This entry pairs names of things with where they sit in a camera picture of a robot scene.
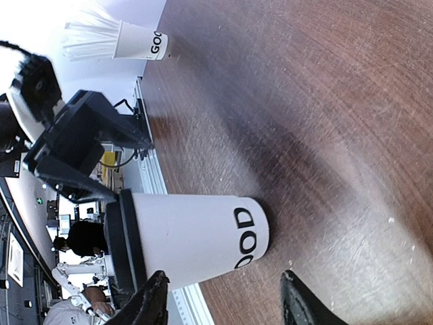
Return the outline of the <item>white paper cup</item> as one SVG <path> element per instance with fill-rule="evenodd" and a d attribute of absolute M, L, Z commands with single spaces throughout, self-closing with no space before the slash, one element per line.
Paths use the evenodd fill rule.
<path fill-rule="evenodd" d="M 132 197 L 146 271 L 164 271 L 170 290 L 245 267 L 268 249 L 268 219 L 252 198 L 143 193 Z"/>

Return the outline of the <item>black plastic cup lid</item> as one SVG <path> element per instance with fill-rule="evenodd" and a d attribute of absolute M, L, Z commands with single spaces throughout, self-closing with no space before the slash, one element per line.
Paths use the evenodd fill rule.
<path fill-rule="evenodd" d="M 104 227 L 117 285 L 135 293 L 147 281 L 147 270 L 132 191 L 122 190 L 107 204 Z"/>

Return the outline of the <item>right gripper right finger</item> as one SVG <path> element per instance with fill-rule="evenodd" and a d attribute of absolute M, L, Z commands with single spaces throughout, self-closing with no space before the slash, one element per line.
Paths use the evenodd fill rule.
<path fill-rule="evenodd" d="M 289 269 L 281 274 L 280 301 L 282 324 L 347 325 Z"/>

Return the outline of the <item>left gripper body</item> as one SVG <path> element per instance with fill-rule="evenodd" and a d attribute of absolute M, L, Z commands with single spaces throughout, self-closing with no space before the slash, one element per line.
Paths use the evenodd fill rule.
<path fill-rule="evenodd" d="M 104 142 L 148 151 L 150 136 L 120 114 L 104 94 L 78 91 L 24 157 L 37 179 L 73 203 L 114 202 L 116 194 L 90 174 L 104 154 Z"/>

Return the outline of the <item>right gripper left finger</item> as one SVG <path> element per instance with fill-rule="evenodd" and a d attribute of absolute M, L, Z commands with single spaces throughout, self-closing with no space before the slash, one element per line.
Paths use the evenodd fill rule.
<path fill-rule="evenodd" d="M 168 284 L 164 271 L 154 272 L 127 304 L 108 320 L 108 325 L 168 324 Z"/>

